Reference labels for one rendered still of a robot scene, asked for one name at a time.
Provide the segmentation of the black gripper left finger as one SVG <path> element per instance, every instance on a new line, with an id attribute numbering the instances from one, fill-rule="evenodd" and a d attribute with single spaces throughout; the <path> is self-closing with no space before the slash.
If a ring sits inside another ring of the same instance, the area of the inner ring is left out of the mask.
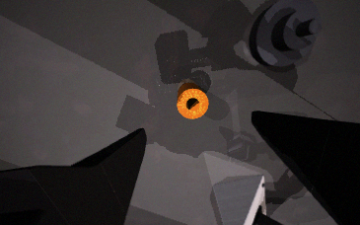
<path id="1" fill-rule="evenodd" d="M 44 209 L 58 225 L 124 225 L 146 141 L 139 128 L 70 167 L 0 171 L 0 213 Z"/>

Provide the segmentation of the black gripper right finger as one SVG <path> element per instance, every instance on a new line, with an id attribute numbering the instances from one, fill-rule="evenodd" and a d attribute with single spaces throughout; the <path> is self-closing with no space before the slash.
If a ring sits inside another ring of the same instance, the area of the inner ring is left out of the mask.
<path id="1" fill-rule="evenodd" d="M 360 123 L 255 111 L 252 125 L 337 225 L 360 225 Z"/>

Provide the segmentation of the orange knob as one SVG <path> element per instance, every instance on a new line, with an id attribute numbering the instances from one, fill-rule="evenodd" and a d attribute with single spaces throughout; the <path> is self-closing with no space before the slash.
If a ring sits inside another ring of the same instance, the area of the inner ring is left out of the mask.
<path id="1" fill-rule="evenodd" d="M 208 99 L 204 92 L 194 83 L 185 83 L 178 91 L 178 110 L 186 118 L 199 118 L 208 109 Z"/>

